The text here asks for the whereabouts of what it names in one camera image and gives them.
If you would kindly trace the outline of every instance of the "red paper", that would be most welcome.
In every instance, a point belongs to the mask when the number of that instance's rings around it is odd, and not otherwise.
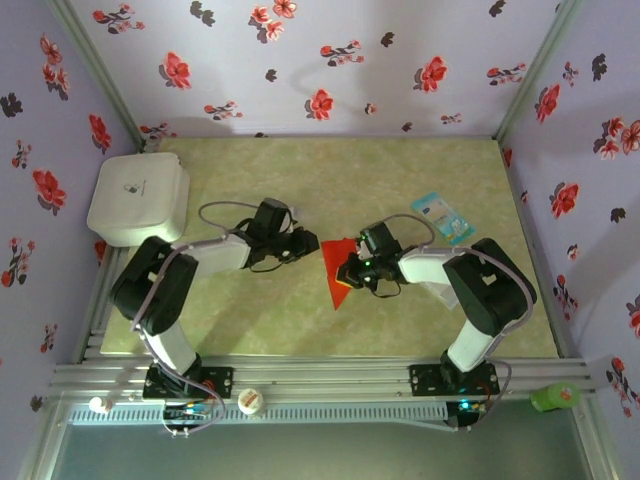
[[[333,308],[338,309],[340,304],[351,291],[351,287],[336,281],[336,274],[340,266],[347,261],[350,253],[356,253],[356,241],[353,238],[343,238],[342,240],[330,240],[322,242],[322,255],[324,264],[327,267],[327,281]]]

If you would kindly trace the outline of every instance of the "white box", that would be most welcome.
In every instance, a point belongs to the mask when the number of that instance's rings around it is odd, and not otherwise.
[[[87,225],[114,247],[152,235],[173,242],[184,232],[188,197],[189,175],[174,153],[113,157],[100,168]]]

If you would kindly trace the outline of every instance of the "small card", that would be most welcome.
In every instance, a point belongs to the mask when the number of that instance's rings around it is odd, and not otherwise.
[[[411,208],[437,228],[451,245],[457,245],[475,229],[436,192],[411,204]]]

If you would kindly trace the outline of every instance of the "white round container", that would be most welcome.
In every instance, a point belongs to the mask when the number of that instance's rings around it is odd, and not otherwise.
[[[253,388],[247,388],[238,395],[238,408],[247,416],[260,415],[264,412],[265,407],[264,397]]]

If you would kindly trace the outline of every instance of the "lavender wallpaper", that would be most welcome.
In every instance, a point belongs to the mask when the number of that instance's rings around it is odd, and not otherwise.
[[[607,385],[598,399],[627,478],[640,478],[638,18],[634,0],[585,2],[504,142],[549,293]]]
[[[492,135],[559,0],[71,0],[141,133]]]
[[[86,227],[98,169],[134,147],[44,3],[3,4],[0,61],[0,478],[13,479],[104,252]]]

